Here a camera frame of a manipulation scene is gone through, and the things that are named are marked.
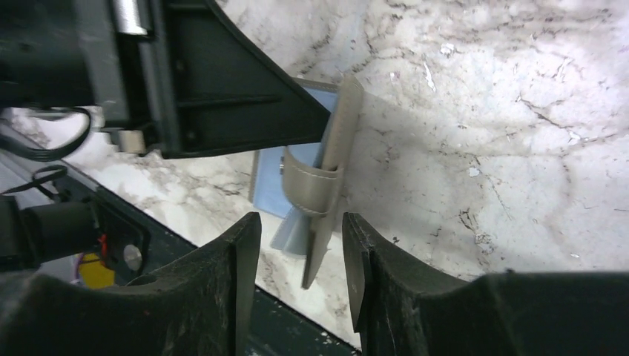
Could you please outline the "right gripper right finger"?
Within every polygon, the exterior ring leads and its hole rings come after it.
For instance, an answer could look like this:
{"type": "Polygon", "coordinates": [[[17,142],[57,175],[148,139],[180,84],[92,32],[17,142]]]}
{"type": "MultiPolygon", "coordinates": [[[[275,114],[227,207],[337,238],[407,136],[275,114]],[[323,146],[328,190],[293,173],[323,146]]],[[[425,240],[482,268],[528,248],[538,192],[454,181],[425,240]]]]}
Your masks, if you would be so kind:
{"type": "Polygon", "coordinates": [[[467,282],[418,260],[361,215],[342,222],[364,355],[626,355],[628,274],[485,274],[467,282]]]}

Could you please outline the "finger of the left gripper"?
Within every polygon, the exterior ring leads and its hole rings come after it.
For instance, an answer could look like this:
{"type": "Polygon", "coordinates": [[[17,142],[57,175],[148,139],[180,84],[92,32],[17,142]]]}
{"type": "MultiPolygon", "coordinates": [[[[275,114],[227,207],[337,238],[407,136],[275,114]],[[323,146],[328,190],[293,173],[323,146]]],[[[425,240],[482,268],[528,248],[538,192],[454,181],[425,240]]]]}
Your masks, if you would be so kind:
{"type": "Polygon", "coordinates": [[[317,142],[330,112],[215,1],[150,1],[147,92],[166,159],[317,142]]]}

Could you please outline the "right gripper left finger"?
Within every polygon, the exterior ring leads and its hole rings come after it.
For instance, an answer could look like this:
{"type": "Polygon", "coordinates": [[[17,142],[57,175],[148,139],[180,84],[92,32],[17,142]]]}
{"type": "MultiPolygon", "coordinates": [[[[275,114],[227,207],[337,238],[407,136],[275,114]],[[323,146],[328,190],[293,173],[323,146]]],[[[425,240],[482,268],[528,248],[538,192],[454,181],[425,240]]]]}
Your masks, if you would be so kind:
{"type": "Polygon", "coordinates": [[[244,355],[261,220],[125,286],[92,290],[42,273],[1,276],[3,355],[244,355]]]}

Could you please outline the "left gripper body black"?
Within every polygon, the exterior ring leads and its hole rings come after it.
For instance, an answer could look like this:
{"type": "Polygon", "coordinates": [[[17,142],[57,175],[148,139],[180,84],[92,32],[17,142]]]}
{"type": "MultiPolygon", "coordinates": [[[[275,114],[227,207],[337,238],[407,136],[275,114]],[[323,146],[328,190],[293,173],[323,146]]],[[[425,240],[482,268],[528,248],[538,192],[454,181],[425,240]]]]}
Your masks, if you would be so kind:
{"type": "Polygon", "coordinates": [[[153,32],[149,1],[3,1],[1,107],[96,106],[113,144],[146,153],[159,134],[140,42],[153,32]]]}

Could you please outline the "grey leather card holder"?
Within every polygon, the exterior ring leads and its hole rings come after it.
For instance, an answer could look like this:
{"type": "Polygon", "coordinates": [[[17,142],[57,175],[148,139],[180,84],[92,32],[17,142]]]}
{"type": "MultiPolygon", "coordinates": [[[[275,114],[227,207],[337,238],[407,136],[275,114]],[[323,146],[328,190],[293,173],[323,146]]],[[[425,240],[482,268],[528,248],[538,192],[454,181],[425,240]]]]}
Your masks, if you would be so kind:
{"type": "Polygon", "coordinates": [[[350,74],[338,85],[308,80],[299,84],[331,111],[323,138],[257,151],[249,199],[256,209],[281,218],[271,247],[304,258],[301,286],[309,289],[335,229],[364,89],[350,74]]]}

